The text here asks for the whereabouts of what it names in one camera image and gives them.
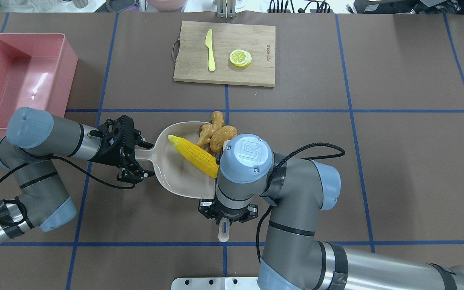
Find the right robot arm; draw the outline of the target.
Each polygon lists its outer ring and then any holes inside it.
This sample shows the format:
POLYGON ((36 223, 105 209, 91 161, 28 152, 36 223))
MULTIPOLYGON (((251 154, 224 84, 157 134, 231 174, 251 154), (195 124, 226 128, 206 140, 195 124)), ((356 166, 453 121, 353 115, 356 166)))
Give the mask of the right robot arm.
POLYGON ((217 220, 247 218, 254 196, 269 203, 257 285, 262 290, 464 290, 464 266, 414 263, 315 240, 320 211, 332 209, 341 178, 317 157, 284 156, 259 136, 225 142, 219 164, 217 220))

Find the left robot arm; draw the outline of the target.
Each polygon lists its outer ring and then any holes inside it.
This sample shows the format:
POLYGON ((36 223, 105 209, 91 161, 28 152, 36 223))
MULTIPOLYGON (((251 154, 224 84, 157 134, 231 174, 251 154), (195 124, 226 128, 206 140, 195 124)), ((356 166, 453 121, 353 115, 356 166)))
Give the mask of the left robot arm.
POLYGON ((133 189, 155 175, 140 166, 136 147, 149 150, 153 144, 126 115, 91 127, 45 110, 19 108, 0 140, 0 167, 7 170, 0 178, 0 244, 35 227, 57 229, 76 217, 77 208, 53 160, 85 175, 88 171, 68 158, 116 167, 117 180, 133 189))

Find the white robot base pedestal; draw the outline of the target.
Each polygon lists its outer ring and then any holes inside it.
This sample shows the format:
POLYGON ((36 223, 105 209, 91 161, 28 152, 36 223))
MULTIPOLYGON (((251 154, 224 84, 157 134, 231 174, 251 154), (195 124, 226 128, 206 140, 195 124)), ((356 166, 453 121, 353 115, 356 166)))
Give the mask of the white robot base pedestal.
POLYGON ((172 290, 259 290, 257 277, 176 278, 172 290))

